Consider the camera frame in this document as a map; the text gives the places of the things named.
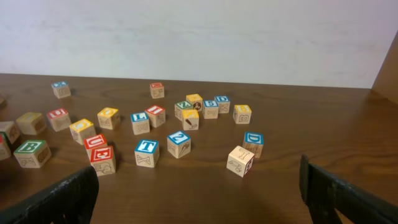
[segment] wooden table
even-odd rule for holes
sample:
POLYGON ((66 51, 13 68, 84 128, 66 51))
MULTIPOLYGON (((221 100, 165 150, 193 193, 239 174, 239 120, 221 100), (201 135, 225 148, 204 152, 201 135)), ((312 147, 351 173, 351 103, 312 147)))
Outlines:
MULTIPOLYGON (((116 174, 99 178, 92 223, 310 223, 300 198, 299 162, 324 167, 398 205, 398 106, 371 90, 304 86, 164 81, 166 97, 153 100, 150 80, 0 75, 7 106, 0 120, 16 120, 25 112, 46 113, 64 107, 72 121, 86 118, 98 126, 96 114, 118 108, 120 127, 96 128, 115 146, 116 174), (52 82, 69 82, 73 96, 58 100, 52 82), (181 159, 167 152, 166 138, 182 129, 174 103, 199 93, 205 100, 228 95, 231 105, 248 104, 251 123, 234 124, 232 113, 200 119, 192 151, 181 159), (148 134, 133 135, 130 114, 152 105, 166 109, 166 123, 148 134), (240 178, 226 169, 230 151, 241 145, 245 131, 261 132, 260 159, 240 178), (140 139, 160 142, 155 169, 138 167, 134 149, 140 139)), ((23 169, 15 158, 0 161, 0 209, 88 166, 83 146, 69 129, 49 127, 38 136, 52 150, 41 169, 23 169)))

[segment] wall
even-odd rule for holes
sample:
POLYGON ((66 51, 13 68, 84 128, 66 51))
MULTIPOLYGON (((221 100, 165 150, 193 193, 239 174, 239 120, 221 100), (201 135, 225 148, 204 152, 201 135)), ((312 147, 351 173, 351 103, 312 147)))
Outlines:
POLYGON ((396 0, 2 0, 0 72, 370 88, 396 0))
POLYGON ((398 32, 372 89, 398 104, 398 32))

